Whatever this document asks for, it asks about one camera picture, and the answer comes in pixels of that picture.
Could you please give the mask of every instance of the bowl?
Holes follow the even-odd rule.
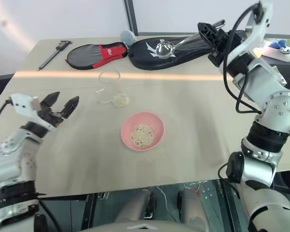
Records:
[[[131,135],[140,125],[148,125],[154,135],[154,141],[147,147],[137,147],[134,145]],[[121,127],[121,140],[130,149],[135,151],[147,151],[159,144],[164,135],[164,124],[162,120],[154,113],[139,112],[130,116]]]

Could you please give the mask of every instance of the table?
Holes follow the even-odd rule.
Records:
[[[0,96],[1,106],[11,93],[42,100],[60,91],[54,111],[60,111],[68,99],[80,97],[73,114],[44,139],[37,155],[38,192],[53,197],[214,179],[229,154],[240,150],[254,116],[235,112],[222,75],[206,56],[158,71],[139,70],[128,58],[78,71],[64,61],[69,51],[119,38],[70,40],[73,44],[39,72],[59,40],[38,42]],[[113,69],[120,71],[131,99],[120,109],[98,104],[95,96],[101,87],[99,73]],[[139,111],[154,112],[165,124],[160,145],[146,152],[128,149],[119,136],[125,119]],[[26,121],[7,107],[0,117],[0,142]],[[290,170],[290,138],[283,151],[279,171]]]

